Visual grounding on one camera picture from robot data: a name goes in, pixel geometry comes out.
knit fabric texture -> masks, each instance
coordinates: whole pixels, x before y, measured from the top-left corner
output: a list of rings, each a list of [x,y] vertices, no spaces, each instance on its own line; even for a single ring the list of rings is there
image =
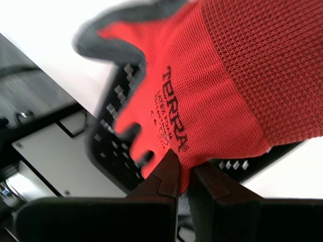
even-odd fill
[[[189,170],[210,158],[246,158],[323,134],[323,1],[199,0],[147,22],[98,30],[145,55],[146,75],[115,130],[142,130],[149,173],[168,149]]]

hand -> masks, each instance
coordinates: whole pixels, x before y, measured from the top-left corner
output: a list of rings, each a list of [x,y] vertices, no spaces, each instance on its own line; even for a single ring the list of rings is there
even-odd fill
[[[102,14],[76,42],[80,55],[140,64],[115,130],[133,122],[132,146],[153,161],[245,158],[323,133],[323,2],[165,0]]]

